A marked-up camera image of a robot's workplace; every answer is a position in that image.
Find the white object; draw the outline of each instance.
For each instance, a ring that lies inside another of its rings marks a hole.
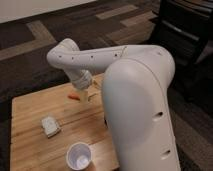
[[[42,127],[44,128],[44,132],[48,138],[52,137],[53,135],[57,134],[60,131],[59,124],[51,116],[42,119],[41,123]]]
[[[102,99],[120,169],[180,171],[167,103],[167,88],[175,71],[170,53],[154,45],[72,51],[71,44],[71,39],[65,39],[47,59],[65,72],[107,69]]]
[[[79,142],[67,151],[66,161],[73,170],[86,169],[91,162],[91,151],[87,144]]]
[[[95,0],[1,0],[0,23],[73,7],[93,1]]]

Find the black chair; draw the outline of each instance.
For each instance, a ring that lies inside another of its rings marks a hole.
[[[177,65],[195,64],[213,32],[213,2],[198,2],[204,1],[161,0],[148,43],[169,50]]]

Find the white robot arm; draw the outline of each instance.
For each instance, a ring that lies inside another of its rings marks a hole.
[[[102,100],[122,171],[180,171],[167,103],[175,69],[168,51],[152,45],[79,51],[65,39],[47,59],[77,89],[92,83],[88,70],[106,70]]]

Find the wall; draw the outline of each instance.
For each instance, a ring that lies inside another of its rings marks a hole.
[[[0,23],[95,0],[0,0]]]

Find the cup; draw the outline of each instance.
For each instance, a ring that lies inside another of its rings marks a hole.
[[[72,170],[86,169],[91,163],[91,150],[89,145],[78,142],[67,151],[66,161]]]

